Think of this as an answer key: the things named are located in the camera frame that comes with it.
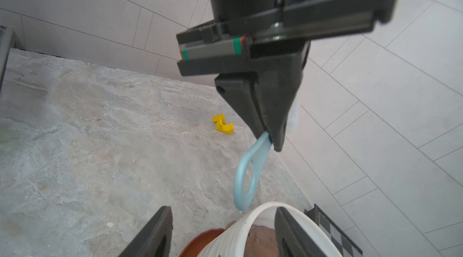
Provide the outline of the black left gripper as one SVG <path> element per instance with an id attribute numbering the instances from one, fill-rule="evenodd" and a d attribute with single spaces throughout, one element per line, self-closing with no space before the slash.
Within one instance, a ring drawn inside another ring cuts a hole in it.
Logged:
<path id="1" fill-rule="evenodd" d="M 391 21 L 396 0 L 210 3 L 211 21 L 176 36 L 179 72 L 185 77 L 219 74 L 215 78 L 219 95 L 256 138 L 267 131 L 280 152 L 310 41 L 371 32 L 376 23 Z"/>

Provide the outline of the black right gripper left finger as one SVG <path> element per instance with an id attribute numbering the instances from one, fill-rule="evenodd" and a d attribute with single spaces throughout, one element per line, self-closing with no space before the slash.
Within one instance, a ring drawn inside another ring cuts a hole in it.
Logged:
<path id="1" fill-rule="evenodd" d="M 119 257 L 168 257 L 172 231 L 171 207 L 162 206 L 119 254 Z"/>

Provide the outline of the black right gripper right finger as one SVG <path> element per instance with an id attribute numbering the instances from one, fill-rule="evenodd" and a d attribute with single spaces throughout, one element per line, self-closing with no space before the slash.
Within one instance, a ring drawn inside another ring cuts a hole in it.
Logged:
<path id="1" fill-rule="evenodd" d="M 286 208 L 277 208 L 274 225 L 280 257 L 318 256 L 318 246 Z"/>

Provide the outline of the white ribbed ceramic pot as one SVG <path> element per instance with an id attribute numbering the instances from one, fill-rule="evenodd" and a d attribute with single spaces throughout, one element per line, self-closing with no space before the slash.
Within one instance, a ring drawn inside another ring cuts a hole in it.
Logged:
<path id="1" fill-rule="evenodd" d="M 256 234 L 256 229 L 272 230 L 274 242 L 264 248 L 276 248 L 279 254 L 275 231 L 275 215 L 278 207 L 286 208 L 303 230 L 318 246 L 318 257 L 340 257 L 341 254 L 329 237 L 307 215 L 298 209 L 282 203 L 268 202 L 250 211 L 236 223 L 232 224 L 220 236 L 212 240 L 199 254 L 200 257 L 243 257 L 246 247 L 251 244 L 250 237 Z"/>

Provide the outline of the light blue scrub brush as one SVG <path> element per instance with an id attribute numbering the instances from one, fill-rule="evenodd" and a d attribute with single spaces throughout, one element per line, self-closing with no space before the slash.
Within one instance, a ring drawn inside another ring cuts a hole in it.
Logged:
<path id="1" fill-rule="evenodd" d="M 244 153 L 238 163 L 233 200 L 239 211 L 248 210 L 252 204 L 271 146 L 270 134 L 264 132 Z"/>

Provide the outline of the terracotta saucer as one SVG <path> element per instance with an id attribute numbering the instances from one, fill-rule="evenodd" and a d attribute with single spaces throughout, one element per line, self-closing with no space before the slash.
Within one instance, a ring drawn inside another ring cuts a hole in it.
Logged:
<path id="1" fill-rule="evenodd" d="M 210 229 L 197 235 L 183 249 L 179 257 L 198 257 L 200 252 L 216 237 L 220 236 L 225 229 Z"/>

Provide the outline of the yellow plastic block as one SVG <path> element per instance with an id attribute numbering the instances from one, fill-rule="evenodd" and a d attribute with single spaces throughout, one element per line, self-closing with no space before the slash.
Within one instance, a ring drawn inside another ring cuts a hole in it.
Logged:
<path id="1" fill-rule="evenodd" d="M 217 131 L 228 135 L 231 135 L 234 132 L 233 123 L 226 124 L 224 114 L 213 116 L 212 121 L 215 123 Z"/>

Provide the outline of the black grey chessboard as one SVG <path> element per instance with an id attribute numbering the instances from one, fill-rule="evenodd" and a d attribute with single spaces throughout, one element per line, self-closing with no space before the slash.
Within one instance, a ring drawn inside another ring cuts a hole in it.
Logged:
<path id="1" fill-rule="evenodd" d="M 320 227 L 343 257 L 363 257 L 362 249 L 317 204 L 304 210 L 304 214 Z"/>

